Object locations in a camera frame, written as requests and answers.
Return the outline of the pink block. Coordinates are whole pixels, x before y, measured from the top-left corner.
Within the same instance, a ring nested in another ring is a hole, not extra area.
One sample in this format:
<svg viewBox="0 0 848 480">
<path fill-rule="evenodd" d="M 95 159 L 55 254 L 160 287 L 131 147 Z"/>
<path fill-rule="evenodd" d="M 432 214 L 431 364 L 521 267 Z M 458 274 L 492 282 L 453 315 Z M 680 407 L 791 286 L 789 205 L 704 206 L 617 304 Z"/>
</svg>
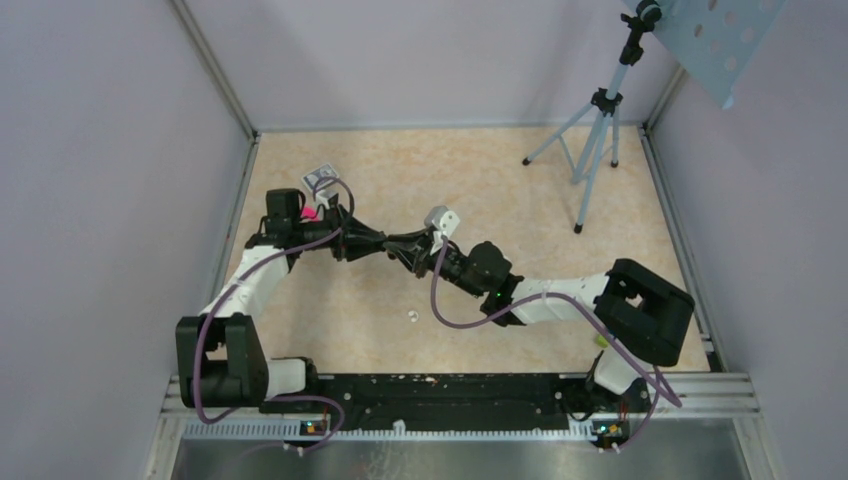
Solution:
<svg viewBox="0 0 848 480">
<path fill-rule="evenodd" d="M 302 209 L 300 218 L 302 220 L 314 221 L 318 218 L 318 213 L 315 209 L 306 206 Z"/>
</svg>

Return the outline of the card deck box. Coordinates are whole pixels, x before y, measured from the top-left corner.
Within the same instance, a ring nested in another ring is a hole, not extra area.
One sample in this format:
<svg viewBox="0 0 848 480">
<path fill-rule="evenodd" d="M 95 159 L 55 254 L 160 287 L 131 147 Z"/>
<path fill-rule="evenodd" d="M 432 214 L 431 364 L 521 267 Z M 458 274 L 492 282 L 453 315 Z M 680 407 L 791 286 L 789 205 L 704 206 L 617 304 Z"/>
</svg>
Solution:
<svg viewBox="0 0 848 480">
<path fill-rule="evenodd" d="M 312 192 L 325 178 L 337 178 L 338 173 L 330 163 L 324 163 L 301 177 L 305 188 Z"/>
</svg>

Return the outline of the perforated blue panel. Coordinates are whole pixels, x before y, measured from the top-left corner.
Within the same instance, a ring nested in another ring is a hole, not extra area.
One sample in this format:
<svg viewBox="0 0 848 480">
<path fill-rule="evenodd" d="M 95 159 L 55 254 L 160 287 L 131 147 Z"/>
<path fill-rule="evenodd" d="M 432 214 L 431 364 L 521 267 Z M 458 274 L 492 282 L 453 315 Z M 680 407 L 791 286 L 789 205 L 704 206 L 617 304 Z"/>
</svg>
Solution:
<svg viewBox="0 0 848 480">
<path fill-rule="evenodd" d="M 710 98 L 726 110 L 734 87 L 784 0 L 626 1 L 634 13 L 658 10 L 651 32 Z"/>
</svg>

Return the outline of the light blue tripod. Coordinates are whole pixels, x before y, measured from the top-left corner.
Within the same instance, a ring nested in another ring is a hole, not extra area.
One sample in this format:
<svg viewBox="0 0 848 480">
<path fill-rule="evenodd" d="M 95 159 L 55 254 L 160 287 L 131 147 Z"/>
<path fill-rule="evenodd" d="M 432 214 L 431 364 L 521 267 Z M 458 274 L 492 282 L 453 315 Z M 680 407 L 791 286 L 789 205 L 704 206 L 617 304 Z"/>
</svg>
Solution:
<svg viewBox="0 0 848 480">
<path fill-rule="evenodd" d="M 573 227 L 573 231 L 576 234 L 580 234 L 584 229 L 595 178 L 604 156 L 610 153 L 610 165 L 613 168 L 619 165 L 621 126 L 619 107 L 623 100 L 621 86 L 629 69 L 644 54 L 644 49 L 641 46 L 643 36 L 653 32 L 662 18 L 662 7 L 657 1 L 649 0 L 637 2 L 633 14 L 623 13 L 620 15 L 620 19 L 626 24 L 629 33 L 622 46 L 618 63 L 609 85 L 605 88 L 598 88 L 586 105 L 572 115 L 572 117 L 542 142 L 539 147 L 521 161 L 522 165 L 529 166 L 552 144 L 557 143 L 560 145 L 567 161 L 567 166 L 571 171 L 571 183 L 573 185 L 580 183 L 585 185 L 577 219 Z M 575 159 L 569 150 L 565 133 L 576 126 L 578 121 L 583 119 L 591 111 L 594 111 L 596 116 L 580 152 L 580 156 Z"/>
</svg>

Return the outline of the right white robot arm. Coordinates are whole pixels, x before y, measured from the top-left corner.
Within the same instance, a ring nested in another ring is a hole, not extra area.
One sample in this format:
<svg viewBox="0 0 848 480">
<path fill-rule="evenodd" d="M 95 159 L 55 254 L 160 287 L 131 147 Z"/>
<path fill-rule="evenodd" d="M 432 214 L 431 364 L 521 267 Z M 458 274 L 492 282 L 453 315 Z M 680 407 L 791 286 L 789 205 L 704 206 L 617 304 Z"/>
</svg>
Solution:
<svg viewBox="0 0 848 480">
<path fill-rule="evenodd" d="M 589 404 L 600 412 L 614 411 L 633 382 L 653 368 L 678 364 L 695 309 L 690 294 L 628 258 L 615 260 L 604 273 L 551 280 L 513 273 L 511 261 L 489 241 L 464 254 L 438 233 L 421 231 L 390 235 L 383 248 L 417 277 L 432 275 L 431 309 L 449 328 L 589 323 L 608 343 L 586 385 Z M 441 281 L 482 299 L 483 318 L 448 319 L 438 308 Z"/>
</svg>

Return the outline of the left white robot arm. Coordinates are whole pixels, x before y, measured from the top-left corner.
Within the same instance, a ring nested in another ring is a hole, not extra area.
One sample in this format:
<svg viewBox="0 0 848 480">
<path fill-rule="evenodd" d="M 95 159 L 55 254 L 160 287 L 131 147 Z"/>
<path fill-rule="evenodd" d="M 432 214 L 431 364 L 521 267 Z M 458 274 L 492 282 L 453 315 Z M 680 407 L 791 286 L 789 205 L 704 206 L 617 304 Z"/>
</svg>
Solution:
<svg viewBox="0 0 848 480">
<path fill-rule="evenodd" d="M 178 322 L 178 378 L 185 406 L 254 407 L 282 396 L 303 414 L 319 404 L 321 388 L 309 379 L 314 372 L 309 359 L 268 361 L 255 322 L 301 253 L 327 249 L 339 261 L 353 261 L 383 251 L 387 236 L 355 219 L 337 199 L 316 220 L 304 218 L 305 206 L 306 196 L 298 189 L 267 192 L 267 213 L 231 278 L 200 313 Z"/>
</svg>

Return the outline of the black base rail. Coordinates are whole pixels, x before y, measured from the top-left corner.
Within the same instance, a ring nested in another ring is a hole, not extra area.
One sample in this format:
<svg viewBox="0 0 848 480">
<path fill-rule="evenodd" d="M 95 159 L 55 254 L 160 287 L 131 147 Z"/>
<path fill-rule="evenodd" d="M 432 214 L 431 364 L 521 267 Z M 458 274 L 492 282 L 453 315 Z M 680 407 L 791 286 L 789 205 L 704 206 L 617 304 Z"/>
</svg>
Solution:
<svg viewBox="0 0 848 480">
<path fill-rule="evenodd" d="M 343 412 L 345 431 L 564 430 L 579 420 L 645 413 L 647 386 L 636 381 L 616 395 L 583 374 L 320 374 L 305 392 L 264 402 L 263 414 Z"/>
</svg>

